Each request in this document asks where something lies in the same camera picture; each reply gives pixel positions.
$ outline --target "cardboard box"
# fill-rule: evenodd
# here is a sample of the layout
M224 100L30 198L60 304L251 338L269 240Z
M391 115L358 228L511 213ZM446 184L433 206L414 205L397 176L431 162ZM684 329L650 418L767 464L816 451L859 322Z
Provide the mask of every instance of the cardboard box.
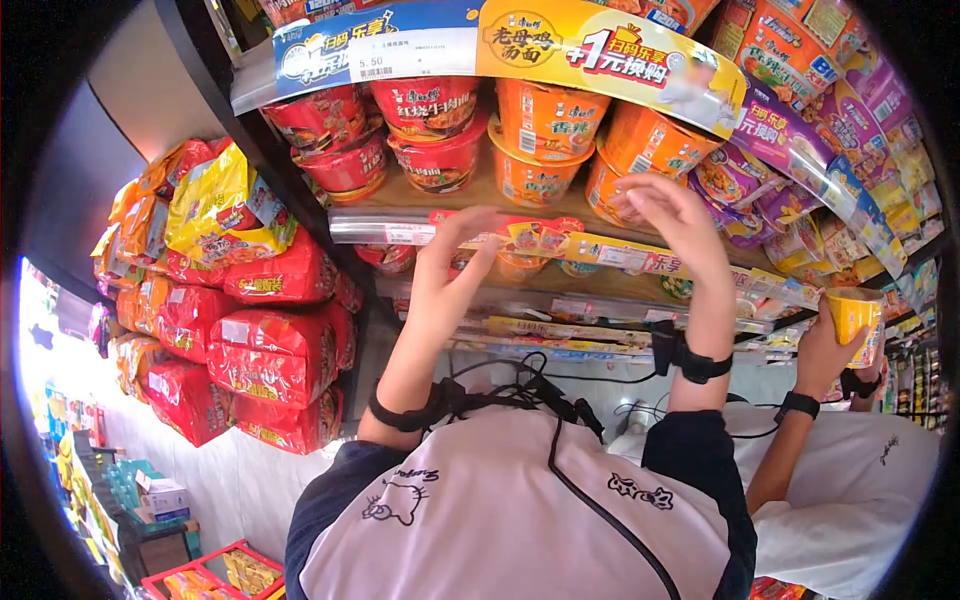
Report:
M140 470L135 479L140 495L138 515L149 516L151 521L190 517L190 501L182 485L169 478L151 479Z

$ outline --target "hand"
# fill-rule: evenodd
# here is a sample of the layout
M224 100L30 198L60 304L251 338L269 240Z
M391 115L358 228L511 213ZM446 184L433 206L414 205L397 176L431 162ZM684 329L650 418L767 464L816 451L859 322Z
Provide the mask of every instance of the hand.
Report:
M437 234L417 255L410 310L404 336L415 336L423 349L439 350L467 314L473 294L490 271L498 238L490 236L457 278L449 280L450 256L458 246L484 231L496 231L495 206L472 206L437 227Z
M864 326L853 340L841 346L837 342L827 296L820 297L820 316L800 340L797 352L797 384L793 391L823 401L833 380L840 376L856 351L867 339L870 328Z
M883 342L886 339L886 327L880 327L880 337L876 340L876 351L874 352L874 364L866 369L854 369L857 378L860 381L873 383L880 377L880 369L883 368Z
M611 200L620 218L649 221L694 281L718 277L732 281L727 251L696 192L655 173L634 173L614 184L626 190Z

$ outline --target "yellow instant noodle cup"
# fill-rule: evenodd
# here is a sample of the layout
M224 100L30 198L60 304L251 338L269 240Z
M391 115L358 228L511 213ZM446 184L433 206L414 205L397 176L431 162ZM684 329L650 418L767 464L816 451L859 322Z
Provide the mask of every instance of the yellow instant noodle cup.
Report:
M825 293L837 342L849 344L864 325L870 328L867 340L847 363L851 369L870 367L874 364L876 345L883 328L880 321L883 316L883 292L861 287L831 287Z

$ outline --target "price label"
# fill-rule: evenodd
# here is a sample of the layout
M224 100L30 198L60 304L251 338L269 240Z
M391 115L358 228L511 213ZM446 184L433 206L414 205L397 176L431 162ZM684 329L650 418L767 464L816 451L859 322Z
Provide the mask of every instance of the price label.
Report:
M437 229L432 225L394 223L383 228L388 244L401 246L426 246Z
M350 80L475 75L475 28L429 29L355 37L347 49Z

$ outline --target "navy sleeve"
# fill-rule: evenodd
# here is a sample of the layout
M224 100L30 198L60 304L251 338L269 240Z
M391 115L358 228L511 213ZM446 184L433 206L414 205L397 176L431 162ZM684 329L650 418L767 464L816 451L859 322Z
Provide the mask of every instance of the navy sleeve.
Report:
M300 587L300 572L317 536L333 524L374 479L403 463L409 455L410 452L372 442L347 442L337 452L333 465L303 490L287 534L283 561L287 598L306 600Z
M642 465L716 501L727 521L730 560L713 597L746 598L754 580L756 531L720 411L668 413L647 433Z

